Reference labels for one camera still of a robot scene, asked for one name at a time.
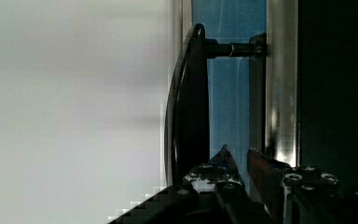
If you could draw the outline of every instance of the white backdrop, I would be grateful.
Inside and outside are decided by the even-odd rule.
[[[0,0],[0,223],[106,223],[165,186],[176,2]]]

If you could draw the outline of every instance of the black mechanical part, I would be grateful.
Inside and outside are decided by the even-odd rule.
[[[209,98],[205,29],[189,31],[176,64],[165,120],[167,179],[175,186],[194,166],[209,160]]]
[[[205,40],[205,56],[208,59],[214,59],[216,57],[251,57],[262,52],[262,45],[252,43],[219,44],[215,39]]]

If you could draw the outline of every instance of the screw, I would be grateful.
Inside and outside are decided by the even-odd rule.
[[[306,191],[313,191],[315,190],[315,186],[311,185],[311,184],[303,184],[301,185],[301,188],[306,190]]]
[[[303,170],[303,171],[307,171],[307,172],[311,172],[311,171],[314,171],[314,170],[315,170],[315,167],[308,165],[308,166],[302,167],[302,170]]]
[[[235,189],[235,184],[229,182],[224,186],[225,189]]]
[[[302,179],[302,175],[298,175],[298,174],[286,174],[286,175],[284,176],[284,178],[297,181],[297,180]]]
[[[336,183],[338,183],[338,179],[334,175],[330,175],[328,173],[322,173],[321,178],[327,180],[333,185],[336,185]]]
[[[197,177],[199,177],[198,174],[194,174],[194,173],[190,173],[190,174],[188,174],[187,176],[190,177],[190,178],[197,178]]]
[[[204,165],[199,166],[199,168],[200,169],[211,169],[212,165],[204,164]]]

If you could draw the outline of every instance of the curved black bar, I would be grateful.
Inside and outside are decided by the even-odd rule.
[[[176,63],[164,132],[168,186],[179,186],[191,168],[209,160],[208,75],[202,24],[190,29]]]

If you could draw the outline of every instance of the metal pivot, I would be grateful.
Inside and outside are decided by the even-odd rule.
[[[252,57],[262,54],[263,51],[261,44],[219,44],[215,39],[205,39],[205,56],[208,59],[216,57]]]

